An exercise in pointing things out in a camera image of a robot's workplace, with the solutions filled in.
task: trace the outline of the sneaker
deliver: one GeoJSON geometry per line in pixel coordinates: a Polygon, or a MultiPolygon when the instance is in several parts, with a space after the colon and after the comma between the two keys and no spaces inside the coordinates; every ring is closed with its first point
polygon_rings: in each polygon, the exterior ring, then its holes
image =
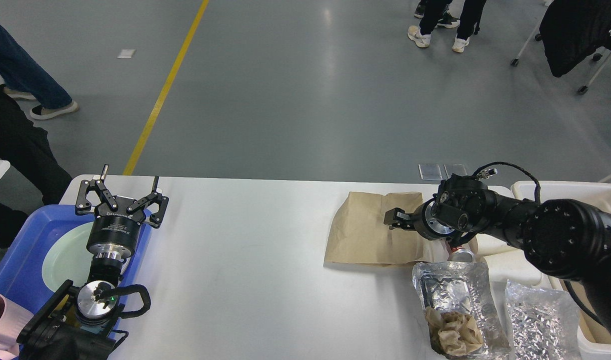
{"type": "Polygon", "coordinates": [[[423,19],[425,14],[425,4],[424,2],[419,2],[417,5],[417,9],[414,10],[414,17],[417,19],[423,19]]]}
{"type": "Polygon", "coordinates": [[[438,21],[438,23],[436,23],[436,26],[452,29],[458,27],[460,23],[461,20],[452,16],[449,12],[446,11],[445,13],[443,13],[443,16],[441,16],[441,19],[438,21]]]}
{"type": "Polygon", "coordinates": [[[6,84],[0,84],[0,92],[8,95],[14,100],[36,100],[37,98],[29,92],[17,91],[9,88],[6,84]]]}
{"type": "Polygon", "coordinates": [[[408,27],[408,39],[414,41],[419,48],[427,48],[430,46],[431,34],[422,35],[419,27],[412,25],[408,27]]]}
{"type": "Polygon", "coordinates": [[[452,45],[452,51],[455,53],[463,53],[466,46],[470,45],[470,38],[460,39],[454,38],[454,45],[452,45]]]}
{"type": "Polygon", "coordinates": [[[46,109],[42,105],[32,107],[29,116],[35,120],[48,120],[63,114],[74,113],[77,110],[79,110],[79,104],[77,104],[77,101],[72,100],[70,104],[59,107],[59,109],[46,109]]]}

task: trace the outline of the yellow floor line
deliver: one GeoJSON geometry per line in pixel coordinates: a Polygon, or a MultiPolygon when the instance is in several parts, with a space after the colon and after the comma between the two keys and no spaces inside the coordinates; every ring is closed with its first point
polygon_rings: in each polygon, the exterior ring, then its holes
{"type": "Polygon", "coordinates": [[[148,137],[150,137],[150,133],[152,129],[155,127],[155,123],[157,122],[157,117],[159,117],[159,113],[161,112],[161,108],[164,106],[164,102],[168,97],[168,92],[170,91],[171,86],[173,86],[173,82],[175,82],[175,78],[177,77],[177,73],[179,72],[179,68],[182,66],[182,62],[184,62],[184,57],[186,52],[188,51],[188,47],[192,43],[192,38],[201,22],[201,18],[203,18],[203,13],[206,11],[206,7],[210,0],[203,0],[201,3],[201,7],[198,9],[196,13],[196,17],[192,22],[192,26],[187,31],[187,35],[185,40],[183,41],[183,45],[179,50],[179,54],[177,54],[176,60],[174,60],[174,64],[172,65],[172,69],[170,69],[170,73],[168,74],[168,78],[165,80],[165,84],[159,93],[159,98],[157,98],[154,103],[154,107],[152,112],[150,112],[150,116],[143,127],[143,131],[141,132],[141,136],[139,136],[139,140],[136,142],[136,146],[134,146],[134,150],[132,150],[132,155],[130,155],[130,159],[127,161],[125,165],[125,169],[123,169],[123,175],[132,175],[132,172],[135,170],[135,166],[137,166],[137,162],[139,161],[139,157],[141,157],[141,153],[146,146],[146,142],[148,141],[148,137]]]}

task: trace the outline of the brown paper bag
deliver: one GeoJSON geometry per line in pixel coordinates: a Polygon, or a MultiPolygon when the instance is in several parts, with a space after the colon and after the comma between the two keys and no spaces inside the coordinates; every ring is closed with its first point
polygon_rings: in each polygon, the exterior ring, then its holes
{"type": "Polygon", "coordinates": [[[390,230],[384,215],[392,208],[413,212],[423,203],[422,194],[350,192],[334,215],[325,250],[325,261],[343,264],[412,266],[432,261],[429,240],[416,231],[390,230]]]}

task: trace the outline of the gray floor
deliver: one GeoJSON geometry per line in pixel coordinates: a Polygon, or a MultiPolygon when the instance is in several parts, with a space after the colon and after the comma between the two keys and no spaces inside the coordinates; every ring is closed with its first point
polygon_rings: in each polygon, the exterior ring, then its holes
{"type": "MultiPolygon", "coordinates": [[[[489,1],[463,54],[454,29],[420,49],[416,2],[211,0],[134,174],[417,183],[419,163],[496,160],[541,180],[611,173],[611,61],[583,96],[589,59],[557,79],[532,41],[509,66],[540,0],[489,1]]],[[[81,105],[37,122],[73,176],[122,173],[200,4],[0,0],[0,23],[81,105]]],[[[13,170],[0,201],[41,205],[13,170]]]]}

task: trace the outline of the person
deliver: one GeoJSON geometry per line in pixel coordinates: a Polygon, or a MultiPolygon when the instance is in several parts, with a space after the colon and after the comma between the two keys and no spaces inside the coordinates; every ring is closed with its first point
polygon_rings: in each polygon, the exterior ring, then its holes
{"type": "MultiPolygon", "coordinates": [[[[0,91],[0,158],[24,175],[43,196],[45,205],[58,204],[72,176],[55,159],[48,132],[35,127],[19,105],[0,91]]],[[[28,215],[0,203],[0,248],[8,248],[28,215]]]]}
{"type": "MultiPolygon", "coordinates": [[[[414,41],[417,47],[427,48],[430,46],[432,30],[438,25],[442,18],[442,11],[452,0],[426,0],[423,17],[419,26],[408,27],[408,38],[414,41]]],[[[452,51],[463,53],[466,46],[470,45],[470,36],[475,32],[475,24],[481,18],[486,0],[465,0],[461,18],[452,51]]]]}
{"type": "Polygon", "coordinates": [[[76,101],[22,48],[0,24],[0,92],[15,100],[37,100],[40,105],[29,113],[33,119],[47,120],[75,112],[76,101]]]}
{"type": "MultiPolygon", "coordinates": [[[[417,8],[414,10],[414,17],[417,19],[423,19],[425,14],[425,8],[428,4],[428,0],[420,0],[417,8]]],[[[438,23],[436,23],[436,27],[443,27],[447,29],[456,28],[459,26],[459,19],[452,16],[450,12],[448,12],[448,7],[450,4],[445,5],[445,9],[441,14],[441,18],[438,19],[438,23]]]]}

